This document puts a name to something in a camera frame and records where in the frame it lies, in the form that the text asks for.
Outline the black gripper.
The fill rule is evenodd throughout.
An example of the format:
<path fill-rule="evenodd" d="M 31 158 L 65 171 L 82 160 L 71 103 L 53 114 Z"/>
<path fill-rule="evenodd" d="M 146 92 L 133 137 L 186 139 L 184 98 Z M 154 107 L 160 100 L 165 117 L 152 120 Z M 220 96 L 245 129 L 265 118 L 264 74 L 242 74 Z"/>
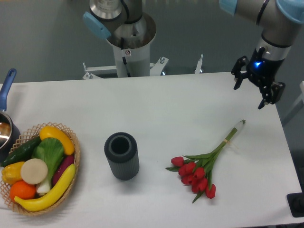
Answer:
<path fill-rule="evenodd" d="M 254 51 L 250 61 L 246 56 L 237 59 L 231 74 L 234 76 L 234 90 L 240 88 L 243 79 L 248 79 L 254 85 L 259 87 L 262 95 L 258 109 L 262 109 L 265 105 L 274 105 L 278 102 L 285 89 L 285 83 L 275 82 L 275 76 L 283 60 L 269 60 L 262 55 L 266 52 L 265 47 L 260 47 L 258 51 Z M 246 66 L 244 73 L 241 72 L 242 67 Z"/>

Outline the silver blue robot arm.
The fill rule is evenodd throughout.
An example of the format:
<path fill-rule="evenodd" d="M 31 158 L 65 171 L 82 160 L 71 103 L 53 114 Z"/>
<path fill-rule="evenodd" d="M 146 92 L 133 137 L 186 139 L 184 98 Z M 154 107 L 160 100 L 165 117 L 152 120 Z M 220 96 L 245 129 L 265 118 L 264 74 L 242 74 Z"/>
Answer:
<path fill-rule="evenodd" d="M 221 0 L 219 6 L 263 28 L 252 57 L 239 58 L 232 68 L 234 88 L 238 89 L 248 79 L 262 95 L 259 108 L 275 104 L 285 88 L 275 76 L 304 23 L 303 1 Z M 156 24 L 143 12 L 140 0 L 92 0 L 83 21 L 95 36 L 113 47 L 119 77 L 151 74 L 150 45 L 156 35 Z"/>

